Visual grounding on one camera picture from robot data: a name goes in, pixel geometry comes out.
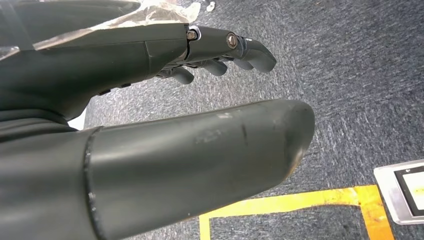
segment transparent plastic sheet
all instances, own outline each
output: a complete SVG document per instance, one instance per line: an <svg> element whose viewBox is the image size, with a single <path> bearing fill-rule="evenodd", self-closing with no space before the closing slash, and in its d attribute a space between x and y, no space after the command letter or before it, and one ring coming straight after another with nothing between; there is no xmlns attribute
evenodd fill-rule
<svg viewBox="0 0 424 240"><path fill-rule="evenodd" d="M44 0L56 2L66 0ZM192 23L200 12L201 4L192 3L189 7L178 6L176 0L120 0L121 2L139 3L140 7L126 15L111 19L101 24L67 32L33 44L35 50L51 48L80 38L97 30L147 26L154 24ZM0 60L20 51L17 46L0 46Z"/></svg>

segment yellow floor marking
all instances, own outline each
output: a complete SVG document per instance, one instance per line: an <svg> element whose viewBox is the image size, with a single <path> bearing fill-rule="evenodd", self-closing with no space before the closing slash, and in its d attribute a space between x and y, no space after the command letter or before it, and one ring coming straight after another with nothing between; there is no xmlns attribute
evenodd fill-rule
<svg viewBox="0 0 424 240"><path fill-rule="evenodd" d="M394 240L376 185L248 199L199 216L200 240L211 240L210 219L285 213L324 205L360 206L370 240Z"/></svg>
<svg viewBox="0 0 424 240"><path fill-rule="evenodd" d="M392 229L376 185L356 186L360 210L370 240L394 240Z"/></svg>

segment robotic hand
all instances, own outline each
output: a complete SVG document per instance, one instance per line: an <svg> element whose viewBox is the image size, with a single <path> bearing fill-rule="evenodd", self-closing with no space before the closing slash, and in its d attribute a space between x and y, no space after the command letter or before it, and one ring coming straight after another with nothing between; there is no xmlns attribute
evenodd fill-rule
<svg viewBox="0 0 424 240"><path fill-rule="evenodd" d="M77 131L67 121L113 88L155 76L188 84L194 77L184 67L220 76L228 61L269 72L276 60L258 41L183 23L100 29L40 46L58 35L49 31L69 29L61 20L73 11L72 24L93 26L138 6L0 0L0 13L11 3L16 11L0 16L0 54L9 44L20 51L0 59L2 240L119 240L198 216L278 185L311 143L311 107L281 99Z"/></svg>

